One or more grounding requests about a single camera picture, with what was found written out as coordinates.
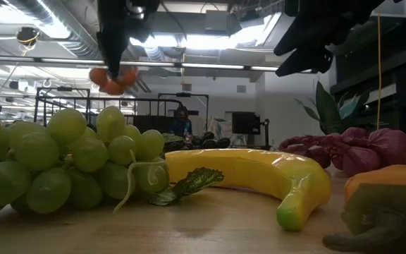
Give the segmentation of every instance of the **yellow banana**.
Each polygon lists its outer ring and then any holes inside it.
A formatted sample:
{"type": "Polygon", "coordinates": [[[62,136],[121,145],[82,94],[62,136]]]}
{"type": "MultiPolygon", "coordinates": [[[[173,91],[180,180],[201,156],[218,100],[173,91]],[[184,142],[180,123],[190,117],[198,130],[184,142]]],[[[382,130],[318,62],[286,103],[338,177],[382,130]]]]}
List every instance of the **yellow banana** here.
{"type": "Polygon", "coordinates": [[[217,186],[251,188],[282,200],[277,221],[285,230],[302,229],[309,214],[331,197],[328,174],[312,159],[285,152],[249,149],[192,150],[166,154],[171,182],[200,167],[217,169],[217,186]]]}

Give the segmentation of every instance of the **green plant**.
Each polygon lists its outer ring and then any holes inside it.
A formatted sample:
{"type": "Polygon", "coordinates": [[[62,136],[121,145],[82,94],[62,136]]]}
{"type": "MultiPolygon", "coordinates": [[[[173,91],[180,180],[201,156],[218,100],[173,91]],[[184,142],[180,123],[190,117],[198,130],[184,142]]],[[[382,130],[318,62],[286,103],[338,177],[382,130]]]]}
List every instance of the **green plant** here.
{"type": "Polygon", "coordinates": [[[348,103],[345,103],[347,93],[345,93],[336,103],[320,82],[316,87],[316,101],[309,98],[309,101],[316,107],[316,112],[303,104],[298,99],[295,99],[298,104],[302,105],[309,117],[319,121],[321,130],[325,134],[343,133],[350,127],[352,117],[361,109],[361,107],[369,99],[369,91],[367,90],[360,96],[355,95],[348,103]]]}

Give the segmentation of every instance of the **ceiling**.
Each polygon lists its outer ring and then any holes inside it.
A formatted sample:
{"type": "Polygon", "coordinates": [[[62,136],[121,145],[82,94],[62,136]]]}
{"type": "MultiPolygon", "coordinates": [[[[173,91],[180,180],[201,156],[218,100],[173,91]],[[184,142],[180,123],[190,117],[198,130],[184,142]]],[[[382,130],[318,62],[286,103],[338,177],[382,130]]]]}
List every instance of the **ceiling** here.
{"type": "MultiPolygon", "coordinates": [[[[54,5],[54,10],[57,10],[58,17],[61,22],[70,28],[73,37],[73,41],[79,40],[83,45],[89,48],[93,48],[96,52],[97,43],[95,35],[99,31],[99,23],[97,17],[97,0],[42,0],[44,3],[54,5]]],[[[204,3],[199,0],[174,0],[165,1],[165,5],[169,11],[180,21],[185,28],[187,34],[201,34],[205,33],[206,12],[215,11],[229,12],[234,15],[234,19],[231,18],[229,22],[229,28],[239,27],[239,22],[236,21],[240,18],[240,15],[246,10],[261,7],[261,15],[268,16],[274,13],[283,12],[282,0],[214,0],[213,3],[204,3]]],[[[149,24],[152,27],[152,32],[155,34],[170,33],[177,35],[182,33],[182,30],[176,24],[174,19],[165,12],[161,6],[158,12],[149,18],[149,24]]],[[[253,66],[279,66],[283,63],[288,55],[275,56],[273,54],[273,48],[282,38],[284,33],[293,22],[293,18],[286,15],[280,15],[278,22],[270,27],[270,33],[266,33],[264,43],[258,46],[241,46],[237,49],[192,49],[186,48],[184,51],[185,62],[201,63],[201,64],[235,64],[235,65],[253,65],[253,66]]],[[[43,24],[32,21],[30,17],[21,16],[19,13],[13,11],[7,6],[0,7],[0,56],[21,56],[25,54],[31,57],[53,57],[61,59],[75,59],[76,54],[70,47],[64,45],[70,44],[70,38],[52,38],[51,33],[45,32],[47,28],[43,24]],[[15,35],[22,27],[36,28],[42,31],[39,36],[39,41],[35,47],[27,51],[15,39],[15,35]]],[[[149,60],[149,56],[141,46],[130,45],[123,54],[124,60],[149,60]]],[[[183,59],[174,59],[166,56],[167,61],[182,61],[183,59]]],[[[92,87],[92,83],[88,80],[89,68],[52,68],[52,67],[33,67],[33,66],[17,66],[12,65],[0,65],[0,105],[4,105],[5,116],[3,119],[13,121],[20,118],[20,112],[24,112],[23,116],[26,118],[32,118],[33,104],[35,103],[35,94],[31,91],[14,90],[8,87],[8,83],[11,80],[20,80],[22,83],[27,81],[29,84],[40,84],[42,86],[46,80],[51,82],[51,87],[58,87],[60,85],[71,86],[75,88],[89,89],[91,96],[101,97],[106,94],[98,91],[95,86],[92,87]],[[15,68],[11,80],[7,80],[11,72],[15,68]],[[12,97],[13,102],[6,101],[7,97],[12,97]]],[[[257,71],[233,71],[233,70],[216,70],[216,69],[203,69],[203,68],[189,68],[184,71],[177,68],[142,68],[142,77],[145,80],[151,80],[151,78],[160,77],[164,78],[177,76],[189,76],[189,77],[211,77],[211,78],[249,78],[250,82],[256,81],[256,79],[262,74],[257,71]]],[[[151,88],[152,92],[162,92],[161,86],[155,85],[151,88]]],[[[148,92],[144,87],[137,85],[134,89],[129,90],[124,95],[125,97],[138,96],[140,93],[148,92]]],[[[57,92],[51,91],[54,96],[74,96],[82,97],[83,95],[78,92],[57,92]]],[[[74,107],[74,102],[67,102],[68,107],[74,107]]],[[[81,108],[81,104],[77,102],[76,107],[81,108]]],[[[93,103],[92,109],[98,110],[104,107],[102,103],[93,103]]],[[[125,112],[129,113],[134,109],[134,105],[128,105],[125,108],[125,112]]]]}

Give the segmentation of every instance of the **table surface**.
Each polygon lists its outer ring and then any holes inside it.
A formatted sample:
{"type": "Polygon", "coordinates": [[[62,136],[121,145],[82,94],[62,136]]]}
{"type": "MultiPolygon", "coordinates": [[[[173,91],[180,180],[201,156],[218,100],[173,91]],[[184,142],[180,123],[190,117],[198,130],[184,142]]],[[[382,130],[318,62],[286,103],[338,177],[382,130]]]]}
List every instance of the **table surface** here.
{"type": "Polygon", "coordinates": [[[280,200],[258,193],[208,188],[177,205],[129,204],[48,216],[0,212],[0,253],[334,253],[324,234],[347,231],[340,219],[346,178],[329,170],[333,196],[298,233],[282,230],[280,200]]]}

